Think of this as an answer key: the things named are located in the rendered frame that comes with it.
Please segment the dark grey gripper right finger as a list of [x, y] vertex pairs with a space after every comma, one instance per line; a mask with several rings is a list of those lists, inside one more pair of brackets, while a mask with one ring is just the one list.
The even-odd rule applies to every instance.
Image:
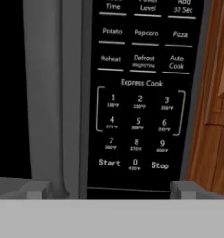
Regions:
[[216, 200], [224, 199], [224, 195], [208, 192], [194, 181], [172, 181], [170, 183], [171, 199]]

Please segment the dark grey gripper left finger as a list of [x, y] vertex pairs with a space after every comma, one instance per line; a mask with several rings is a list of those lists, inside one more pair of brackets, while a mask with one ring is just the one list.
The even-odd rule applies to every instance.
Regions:
[[52, 199], [52, 183], [30, 181], [14, 192], [0, 194], [0, 199]]

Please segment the grey microwave door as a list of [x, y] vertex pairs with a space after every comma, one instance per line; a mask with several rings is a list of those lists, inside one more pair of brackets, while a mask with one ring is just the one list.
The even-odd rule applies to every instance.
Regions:
[[[79, 196], [82, 0], [61, 0], [62, 145], [68, 196]], [[23, 0], [0, 0], [0, 194], [32, 178]]]

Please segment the grey microwave oven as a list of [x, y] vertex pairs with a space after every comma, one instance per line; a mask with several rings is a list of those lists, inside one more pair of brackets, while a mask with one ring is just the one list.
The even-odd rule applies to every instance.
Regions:
[[85, 0], [79, 195], [166, 199], [187, 175], [211, 0]]

